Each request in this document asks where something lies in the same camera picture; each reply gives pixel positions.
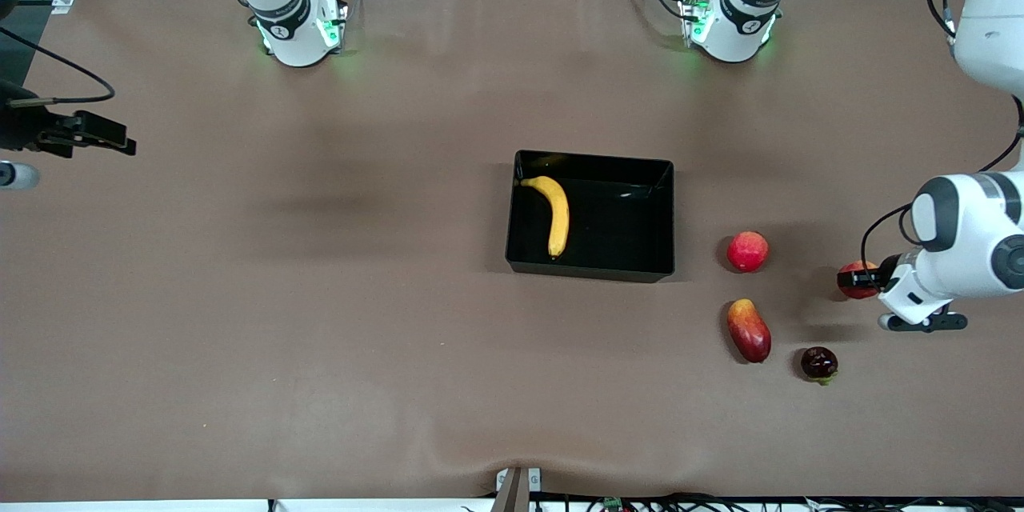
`banana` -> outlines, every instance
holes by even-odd
[[[544,195],[551,205],[551,234],[548,237],[548,254],[552,258],[561,256],[565,250],[565,242],[569,238],[569,202],[565,190],[548,176],[526,177],[519,181],[520,186],[535,188]]]

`black tray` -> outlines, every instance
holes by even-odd
[[[519,151],[505,259],[516,272],[655,283],[675,271],[671,162]],[[565,252],[548,256],[551,207],[524,177],[552,177],[569,203]]]

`gripper holding apple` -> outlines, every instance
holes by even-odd
[[[681,0],[683,34],[716,59],[741,62],[764,42],[781,0]],[[1018,110],[1017,139],[1024,136],[1024,0],[966,0],[954,25],[943,24],[952,55],[977,82],[1006,90]],[[1024,159],[1006,172],[933,177],[918,191],[909,213],[918,246],[870,271],[843,272],[850,287],[878,287],[892,312],[887,330],[955,330],[967,318],[948,311],[957,298],[986,298],[1024,290]]]

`table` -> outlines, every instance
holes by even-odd
[[[1010,97],[922,0],[786,0],[756,60],[654,0],[361,0],[309,70],[234,0],[77,0],[42,44],[113,82],[139,156],[30,159],[0,196],[5,500],[435,497],[512,464],[545,489],[1024,493],[1021,299],[878,329],[835,270],[879,214],[1010,141]],[[91,93],[43,56],[41,93]],[[677,272],[513,274],[517,148],[669,159]],[[757,228],[740,275],[723,241]],[[869,257],[905,250],[895,226]],[[772,356],[738,361],[751,298]],[[801,381],[827,345],[841,371]]]

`apple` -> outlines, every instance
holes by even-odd
[[[726,257],[740,272],[756,272],[768,258],[768,241],[757,232],[740,232],[733,236]]]
[[[879,267],[878,264],[873,264],[870,261],[868,261],[867,263],[868,270],[874,270],[874,268],[878,267]],[[864,268],[863,261],[858,260],[858,261],[852,261],[846,266],[839,268],[839,271],[842,274],[842,272],[856,272],[858,270],[863,270],[863,268]],[[854,300],[863,300],[865,298],[870,298],[879,294],[879,291],[874,290],[873,287],[839,287],[839,290],[841,290],[841,292],[845,294],[846,297],[852,298]]]

